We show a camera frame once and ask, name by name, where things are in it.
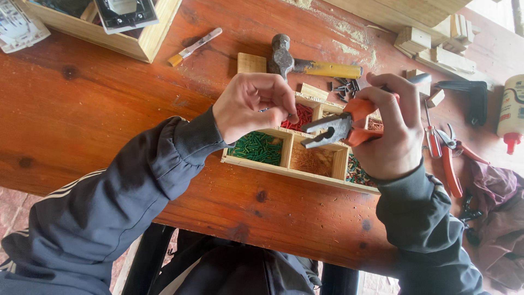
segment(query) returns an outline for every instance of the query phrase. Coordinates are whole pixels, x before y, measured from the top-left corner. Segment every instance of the wooden table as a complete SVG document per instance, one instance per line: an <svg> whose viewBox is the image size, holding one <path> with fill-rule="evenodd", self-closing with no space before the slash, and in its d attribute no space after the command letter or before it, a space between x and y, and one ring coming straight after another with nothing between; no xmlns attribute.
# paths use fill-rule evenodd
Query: wooden table
<svg viewBox="0 0 524 295"><path fill-rule="evenodd" d="M520 73L523 57L516 53L524 39L467 9L461 13L483 30L467 52L478 68L501 84ZM52 31L31 48L0 55L0 186L46 195L108 166L129 139L163 119L195 118L235 75L237 53L269 57L277 33L291 37L297 58L355 62L376 73L419 68L434 81L446 79L396 50L395 34L369 24L317 0L303 8L277 0L184 0L151 65ZM215 27L224 29L220 37L179 66L168 65L169 57ZM302 82L326 89L329 79L290 74L289 80L299 90ZM465 123L465 99L447 94L430 111L432 122L452 123L474 151L522 173L514 160L522 160L524 148L506 155L494 134L501 89L490 95L482 128ZM378 196L223 164L221 153L208 157L156 222L355 269L379 271L393 261L396 249L375 216ZM444 179L441 161L425 164ZM465 186L465 160L455 160L455 169Z"/></svg>

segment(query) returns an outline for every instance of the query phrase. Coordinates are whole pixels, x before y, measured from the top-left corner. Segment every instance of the hand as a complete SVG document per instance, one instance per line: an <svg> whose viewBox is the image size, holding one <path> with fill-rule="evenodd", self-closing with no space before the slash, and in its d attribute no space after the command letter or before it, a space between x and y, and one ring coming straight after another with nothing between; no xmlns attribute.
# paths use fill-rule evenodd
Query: hand
<svg viewBox="0 0 524 295"><path fill-rule="evenodd" d="M282 76L268 73L235 75L213 106L213 116L227 144L286 119L298 123L293 90Z"/></svg>
<svg viewBox="0 0 524 295"><path fill-rule="evenodd" d="M417 87L393 74L368 73L366 80L375 87L357 92L356 99L369 99L378 106L384 135L353 147L353 153L366 173L374 178L393 180L408 175L422 158L424 129ZM399 103L393 94L380 89L384 85L399 95Z"/></svg>

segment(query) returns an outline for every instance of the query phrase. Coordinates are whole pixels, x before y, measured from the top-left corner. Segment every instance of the chair leg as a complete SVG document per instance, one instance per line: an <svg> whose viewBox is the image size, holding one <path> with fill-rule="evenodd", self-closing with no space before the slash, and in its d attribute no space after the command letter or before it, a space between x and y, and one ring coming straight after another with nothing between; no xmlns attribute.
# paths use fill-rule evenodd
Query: chair leg
<svg viewBox="0 0 524 295"><path fill-rule="evenodd" d="M160 273L175 228L151 223L138 244L122 295L147 295Z"/></svg>
<svg viewBox="0 0 524 295"><path fill-rule="evenodd" d="M320 295L357 295L359 271L324 263Z"/></svg>

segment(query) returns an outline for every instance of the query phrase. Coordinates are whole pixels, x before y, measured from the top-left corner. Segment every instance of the ribbed cuff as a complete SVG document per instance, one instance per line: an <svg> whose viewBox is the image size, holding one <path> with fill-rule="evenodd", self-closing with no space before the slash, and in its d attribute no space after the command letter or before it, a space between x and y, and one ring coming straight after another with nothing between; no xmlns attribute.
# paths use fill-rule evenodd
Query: ribbed cuff
<svg viewBox="0 0 524 295"><path fill-rule="evenodd" d="M435 187L425 174L424 157L420 160L419 166L409 175L392 181L377 179L373 181L377 184L382 196L398 201L430 199Z"/></svg>
<svg viewBox="0 0 524 295"><path fill-rule="evenodd" d="M192 165L202 165L212 152L235 146L222 139L216 127L213 106L191 122L180 122L174 130L173 143L180 157Z"/></svg>

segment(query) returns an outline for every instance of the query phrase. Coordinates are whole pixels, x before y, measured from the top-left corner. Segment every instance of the glue bottle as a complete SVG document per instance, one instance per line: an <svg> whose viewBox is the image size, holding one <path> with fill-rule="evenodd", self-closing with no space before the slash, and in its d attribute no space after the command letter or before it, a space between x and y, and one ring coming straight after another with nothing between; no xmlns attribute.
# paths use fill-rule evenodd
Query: glue bottle
<svg viewBox="0 0 524 295"><path fill-rule="evenodd" d="M524 75L509 78L504 86L497 135L508 145L513 155L524 134Z"/></svg>

